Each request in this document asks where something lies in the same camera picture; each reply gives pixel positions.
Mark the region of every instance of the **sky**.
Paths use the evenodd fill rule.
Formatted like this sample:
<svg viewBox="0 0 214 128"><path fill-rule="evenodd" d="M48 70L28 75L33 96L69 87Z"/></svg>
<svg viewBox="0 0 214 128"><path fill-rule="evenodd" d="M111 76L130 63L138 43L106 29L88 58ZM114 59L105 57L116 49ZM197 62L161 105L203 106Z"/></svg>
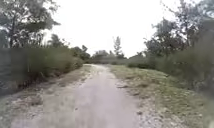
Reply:
<svg viewBox="0 0 214 128"><path fill-rule="evenodd" d="M70 42L70 46L98 50L114 50L114 38L121 37L122 51L127 57L145 49L144 38L154 33L152 25L172 14L164 11L160 0L56 0L60 5L54 19L61 23L52 33ZM175 7L176 0L162 0Z"/></svg>

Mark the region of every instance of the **shrub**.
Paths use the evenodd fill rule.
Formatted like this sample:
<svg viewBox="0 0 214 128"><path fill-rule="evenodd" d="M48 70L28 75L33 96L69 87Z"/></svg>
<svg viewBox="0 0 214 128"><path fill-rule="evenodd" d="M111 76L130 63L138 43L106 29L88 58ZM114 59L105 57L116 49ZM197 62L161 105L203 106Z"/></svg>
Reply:
<svg viewBox="0 0 214 128"><path fill-rule="evenodd" d="M214 47L199 44L194 48L158 58L157 69L185 80L188 88L211 89L212 83L208 82L214 78Z"/></svg>
<svg viewBox="0 0 214 128"><path fill-rule="evenodd" d="M37 80L59 76L80 68L83 61L72 56L67 47L13 48L10 50L12 76L20 87L25 87Z"/></svg>

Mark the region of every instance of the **dirt path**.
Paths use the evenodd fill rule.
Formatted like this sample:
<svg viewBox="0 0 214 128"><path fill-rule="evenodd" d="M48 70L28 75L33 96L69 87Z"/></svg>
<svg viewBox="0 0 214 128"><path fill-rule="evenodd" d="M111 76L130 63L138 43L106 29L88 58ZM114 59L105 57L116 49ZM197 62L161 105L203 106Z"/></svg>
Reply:
<svg viewBox="0 0 214 128"><path fill-rule="evenodd" d="M81 84L42 94L43 105L12 122L11 128L139 128L135 100L103 66L92 66Z"/></svg>

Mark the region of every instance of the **leafy tree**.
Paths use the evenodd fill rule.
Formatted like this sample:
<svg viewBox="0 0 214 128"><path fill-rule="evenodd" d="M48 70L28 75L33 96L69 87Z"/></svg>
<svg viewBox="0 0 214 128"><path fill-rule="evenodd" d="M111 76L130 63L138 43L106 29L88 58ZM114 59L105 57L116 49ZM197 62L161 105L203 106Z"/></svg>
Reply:
<svg viewBox="0 0 214 128"><path fill-rule="evenodd" d="M41 41L41 30L58 24L51 16L56 9L52 0L0 0L0 29L5 31L9 47Z"/></svg>
<svg viewBox="0 0 214 128"><path fill-rule="evenodd" d="M83 50L83 52L87 52L88 48L86 46L82 45L82 50Z"/></svg>
<svg viewBox="0 0 214 128"><path fill-rule="evenodd" d="M51 40L48 41L53 47L61 47L63 46L63 42L60 40L59 36L56 34L52 34Z"/></svg>
<svg viewBox="0 0 214 128"><path fill-rule="evenodd" d="M116 37L114 42L114 52L117 58L124 58L124 54L122 53L121 47L121 39L120 37Z"/></svg>
<svg viewBox="0 0 214 128"><path fill-rule="evenodd" d="M71 48L71 51L73 53L73 56L79 57L82 60L87 61L90 58L90 54L86 52L87 47L86 46L83 47L83 46L82 46L82 49L79 47Z"/></svg>

